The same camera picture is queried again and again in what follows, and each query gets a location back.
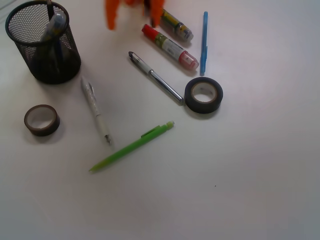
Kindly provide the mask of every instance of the brown tape roll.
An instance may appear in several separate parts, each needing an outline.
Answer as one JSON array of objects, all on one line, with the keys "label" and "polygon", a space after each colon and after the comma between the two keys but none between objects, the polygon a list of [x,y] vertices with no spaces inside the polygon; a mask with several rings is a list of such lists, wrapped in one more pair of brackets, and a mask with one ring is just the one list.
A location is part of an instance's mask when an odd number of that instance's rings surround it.
[{"label": "brown tape roll", "polygon": [[60,118],[52,106],[43,104],[34,106],[26,112],[24,124],[33,135],[44,137],[58,129]]}]

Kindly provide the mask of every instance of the white pen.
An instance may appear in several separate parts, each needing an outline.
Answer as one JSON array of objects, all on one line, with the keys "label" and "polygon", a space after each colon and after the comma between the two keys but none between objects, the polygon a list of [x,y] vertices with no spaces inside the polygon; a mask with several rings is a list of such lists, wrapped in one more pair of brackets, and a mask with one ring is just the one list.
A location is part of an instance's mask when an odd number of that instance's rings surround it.
[{"label": "white pen", "polygon": [[97,100],[95,98],[94,89],[91,86],[91,84],[83,76],[81,78],[81,87],[86,99],[88,100],[92,113],[95,117],[96,124],[98,125],[98,128],[101,134],[106,139],[106,141],[111,145],[110,134],[104,122],[104,119],[99,111],[99,108],[97,106]]}]

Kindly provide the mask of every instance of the tape roll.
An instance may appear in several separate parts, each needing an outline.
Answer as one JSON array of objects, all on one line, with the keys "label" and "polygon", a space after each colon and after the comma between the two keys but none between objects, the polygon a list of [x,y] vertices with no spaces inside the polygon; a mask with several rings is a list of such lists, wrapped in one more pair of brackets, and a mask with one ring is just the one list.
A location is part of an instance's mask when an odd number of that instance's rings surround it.
[{"label": "tape roll", "polygon": [[34,106],[26,112],[24,124],[33,135],[44,137],[58,129],[60,118],[52,106],[43,104]]},{"label": "tape roll", "polygon": [[[209,101],[196,99],[195,95],[203,93],[210,96]],[[185,104],[198,114],[210,114],[220,107],[224,92],[219,83],[208,77],[192,79],[185,87]]]}]

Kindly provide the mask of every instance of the black mesh pen holder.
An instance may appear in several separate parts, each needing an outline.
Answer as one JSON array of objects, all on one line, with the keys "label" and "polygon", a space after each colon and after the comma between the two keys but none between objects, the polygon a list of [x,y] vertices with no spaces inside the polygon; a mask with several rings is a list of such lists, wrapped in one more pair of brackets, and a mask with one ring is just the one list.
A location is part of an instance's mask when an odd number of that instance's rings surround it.
[{"label": "black mesh pen holder", "polygon": [[63,12],[63,30],[42,40],[49,23],[46,1],[29,1],[15,8],[7,17],[5,30],[19,49],[33,76],[46,84],[71,80],[80,70],[81,59],[64,7],[53,2],[54,13]]}]

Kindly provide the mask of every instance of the pencil clip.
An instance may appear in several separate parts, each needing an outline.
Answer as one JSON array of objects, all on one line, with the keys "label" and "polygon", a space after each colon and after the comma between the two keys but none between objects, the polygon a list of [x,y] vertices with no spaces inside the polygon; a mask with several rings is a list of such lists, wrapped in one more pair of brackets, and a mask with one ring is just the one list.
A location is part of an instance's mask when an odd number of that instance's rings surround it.
[{"label": "pencil clip", "polygon": [[94,88],[91,86],[90,82],[88,82],[88,84],[89,84],[90,90],[91,90],[91,92],[93,94],[94,100],[97,101],[96,96],[95,96],[95,92],[94,92]]},{"label": "pencil clip", "polygon": [[148,135],[149,133],[153,132],[154,130],[160,128],[160,125],[156,126],[155,128],[152,128],[150,131],[147,131],[145,134],[141,135],[141,138],[145,137],[146,135]]}]

